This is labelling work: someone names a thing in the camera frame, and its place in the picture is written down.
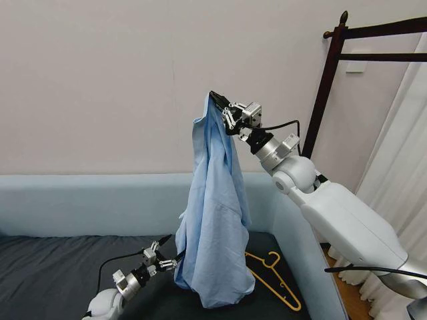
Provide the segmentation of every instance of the white wall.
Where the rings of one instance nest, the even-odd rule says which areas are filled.
[[[305,137],[325,30],[427,14],[427,1],[0,1],[0,173],[191,171],[210,89]],[[417,35],[356,48],[411,52]],[[338,69],[314,160],[354,188],[406,68]],[[279,137],[291,129],[281,129]],[[260,171],[238,143],[243,170]]]

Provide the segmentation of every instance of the orange hanger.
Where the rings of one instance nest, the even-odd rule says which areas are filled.
[[[284,302],[290,309],[294,310],[294,311],[299,311],[301,310],[301,303],[298,300],[298,298],[294,295],[294,293],[292,292],[292,290],[288,287],[288,285],[286,285],[285,281],[282,279],[282,277],[280,277],[279,273],[274,269],[274,266],[277,265],[277,263],[280,260],[280,255],[275,252],[275,251],[270,251],[268,253],[268,255],[275,255],[276,256],[276,260],[271,264],[271,265],[267,265],[266,264],[266,260],[265,259],[261,259],[259,257],[257,257],[256,255],[252,255],[249,252],[245,251],[245,256],[249,256],[252,257],[254,259],[257,259],[259,261],[262,262],[262,264],[264,265],[264,267],[266,267],[267,269],[271,269],[274,274],[276,275],[276,277],[279,279],[280,281],[280,287],[282,288],[286,288],[286,290],[288,290],[288,292],[290,293],[290,295],[292,296],[292,298],[294,298],[294,301],[296,302],[296,307],[294,307],[293,305],[291,305],[287,300],[286,300],[286,296],[281,296],[276,290],[274,290],[268,283],[266,283],[264,281],[264,279],[262,279],[259,275],[257,275],[255,272],[253,272],[250,268],[248,268],[252,274],[254,275],[254,277],[258,280],[260,280],[272,293],[274,293],[280,300],[282,300],[282,302]]]

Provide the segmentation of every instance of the light blue headboard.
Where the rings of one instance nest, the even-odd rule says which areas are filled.
[[[0,176],[0,235],[160,235],[175,233],[191,173]],[[245,174],[252,229],[274,220],[271,179]]]

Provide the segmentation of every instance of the dark wooden coat rack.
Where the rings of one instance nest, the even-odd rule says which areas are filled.
[[[325,32],[323,38],[332,38],[326,57],[325,67],[320,80],[318,94],[314,103],[312,117],[308,125],[306,142],[302,150],[304,157],[310,158],[313,153],[314,143],[318,136],[320,123],[328,102],[332,82],[340,60],[353,61],[422,61],[427,62],[427,53],[342,53],[344,41],[368,37],[382,37],[386,35],[401,35],[406,33],[427,32],[427,17],[409,19],[384,25],[373,25],[349,29],[346,26],[348,12],[345,11],[340,18],[340,24],[333,32]]]

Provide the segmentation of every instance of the light switch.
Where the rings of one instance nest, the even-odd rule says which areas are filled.
[[[353,50],[350,53],[370,53],[369,50]],[[346,73],[363,73],[365,72],[367,61],[349,61],[347,62]]]

